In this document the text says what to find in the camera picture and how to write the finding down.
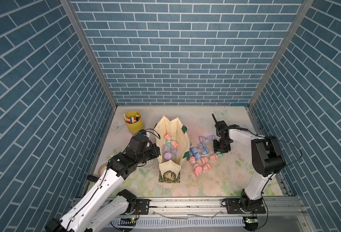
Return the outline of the cream canvas tote bag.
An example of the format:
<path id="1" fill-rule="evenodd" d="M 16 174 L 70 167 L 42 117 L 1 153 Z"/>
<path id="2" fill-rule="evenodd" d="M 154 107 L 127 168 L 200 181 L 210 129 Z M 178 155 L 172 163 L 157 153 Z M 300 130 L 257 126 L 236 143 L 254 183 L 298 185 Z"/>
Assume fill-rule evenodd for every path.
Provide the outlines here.
<path id="1" fill-rule="evenodd" d="M 163 116 L 155 127 L 158 133 L 156 145 L 160 148 L 159 182 L 178 184 L 181 182 L 181 169 L 190 159 L 190 139 L 187 127 L 179 118 L 168 119 Z"/>

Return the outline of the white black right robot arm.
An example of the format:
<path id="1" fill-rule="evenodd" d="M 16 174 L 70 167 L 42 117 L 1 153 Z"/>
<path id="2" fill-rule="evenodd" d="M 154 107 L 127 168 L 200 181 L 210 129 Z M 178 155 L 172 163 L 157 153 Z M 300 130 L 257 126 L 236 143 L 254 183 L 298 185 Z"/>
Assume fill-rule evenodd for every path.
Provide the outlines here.
<path id="1" fill-rule="evenodd" d="M 225 207 L 237 213 L 254 213 L 259 209 L 265 209 L 263 191 L 283 168 L 293 162 L 286 162 L 279 142 L 275 136 L 264 136 L 253 133 L 239 125 L 227 125 L 225 121 L 218 121 L 212 115 L 215 122 L 216 135 L 219 139 L 213 141 L 215 153 L 225 154 L 231 150 L 231 144 L 238 141 L 251 149 L 253 175 L 249 184 L 241 192 L 238 208 L 233 206 L 232 200 L 228 200 Z"/>

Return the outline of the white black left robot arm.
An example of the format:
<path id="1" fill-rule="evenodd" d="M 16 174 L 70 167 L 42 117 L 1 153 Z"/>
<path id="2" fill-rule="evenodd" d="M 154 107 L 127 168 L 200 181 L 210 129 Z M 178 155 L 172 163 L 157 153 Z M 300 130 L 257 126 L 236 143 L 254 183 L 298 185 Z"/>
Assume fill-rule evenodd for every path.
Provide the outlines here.
<path id="1" fill-rule="evenodd" d="M 137 197 L 124 189 L 107 206 L 102 205 L 139 166 L 158 158 L 160 148 L 151 142 L 146 130 L 134 134 L 127 147 L 108 161 L 106 171 L 95 185 L 62 218 L 53 218 L 47 232 L 99 232 L 113 219 L 134 211 Z"/>

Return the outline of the purple hourglass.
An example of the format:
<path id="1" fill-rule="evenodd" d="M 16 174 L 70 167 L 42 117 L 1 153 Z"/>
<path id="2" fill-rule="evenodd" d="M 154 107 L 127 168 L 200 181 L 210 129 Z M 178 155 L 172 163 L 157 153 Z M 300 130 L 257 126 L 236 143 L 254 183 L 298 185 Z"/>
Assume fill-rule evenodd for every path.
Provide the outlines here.
<path id="1" fill-rule="evenodd" d="M 200 143 L 205 143 L 207 141 L 213 141 L 215 137 L 213 135 L 208 135 L 208 136 L 199 136 L 199 142 Z"/>
<path id="2" fill-rule="evenodd" d="M 178 149 L 176 149 L 176 148 L 173 148 L 173 147 L 168 147 L 167 145 L 163 145 L 163 147 L 162 147 L 162 151 L 163 152 L 170 152 L 171 154 L 173 154 L 173 155 L 175 155 L 175 156 L 177 156 L 178 154 L 179 154 L 179 151 L 178 151 Z"/>
<path id="3" fill-rule="evenodd" d="M 171 160 L 171 158 L 172 158 L 172 154 L 171 154 L 170 152 L 166 152 L 166 153 L 164 154 L 164 159 L 165 159 L 165 160 Z"/>

